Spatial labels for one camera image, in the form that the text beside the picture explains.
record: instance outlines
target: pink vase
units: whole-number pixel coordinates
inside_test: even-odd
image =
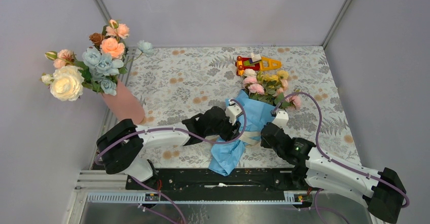
[[[101,95],[118,121],[132,119],[134,124],[140,124],[144,120],[144,108],[121,81],[118,81],[117,94],[115,96],[104,93]]]

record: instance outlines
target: light blue flower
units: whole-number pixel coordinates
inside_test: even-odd
[[[124,62],[120,59],[112,60],[110,53],[105,53],[101,56],[100,62],[96,65],[95,69],[98,73],[105,76],[114,76],[119,74],[118,68],[124,66]]]
[[[94,81],[101,81],[101,80],[105,79],[104,74],[97,72],[97,70],[95,70],[95,69],[90,69],[90,73],[91,73],[91,78]]]
[[[87,48],[87,51],[82,54],[84,64],[91,69],[95,69],[100,62],[101,54],[96,48]]]
[[[117,94],[117,85],[114,82],[108,79],[103,79],[99,82],[100,88],[103,90],[105,94],[115,96]]]
[[[154,53],[154,49],[152,47],[152,43],[145,42],[144,40],[139,41],[137,43],[137,47],[146,55],[151,55]]]

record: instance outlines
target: toy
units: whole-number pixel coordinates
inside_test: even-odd
[[[262,57],[260,54],[251,53],[251,58],[237,56],[236,67],[238,76],[242,76],[245,69],[250,68],[255,71],[267,71],[281,68],[281,61]]]

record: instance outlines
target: floral tablecloth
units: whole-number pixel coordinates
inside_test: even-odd
[[[318,101],[323,124],[321,146],[332,154],[360,164],[337,88],[322,47],[161,48],[133,62],[127,87],[147,112],[143,124],[170,125],[203,113],[212,106],[225,108],[224,100],[238,95],[242,78],[236,75],[236,56],[250,53],[280,60],[290,73],[287,92],[300,89]],[[315,142],[318,112],[302,96],[302,107],[289,110],[289,135]],[[207,168],[211,144],[157,147],[142,150],[156,168]],[[246,147],[237,167],[291,167],[271,149]]]

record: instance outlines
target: white wall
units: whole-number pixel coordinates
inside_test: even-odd
[[[345,0],[103,0],[155,46],[320,45]]]
[[[49,50],[78,56],[104,21],[93,0],[0,0],[0,223],[61,223],[105,105],[61,102],[38,81]]]
[[[354,0],[326,53],[363,164],[391,168],[428,223],[430,0]]]

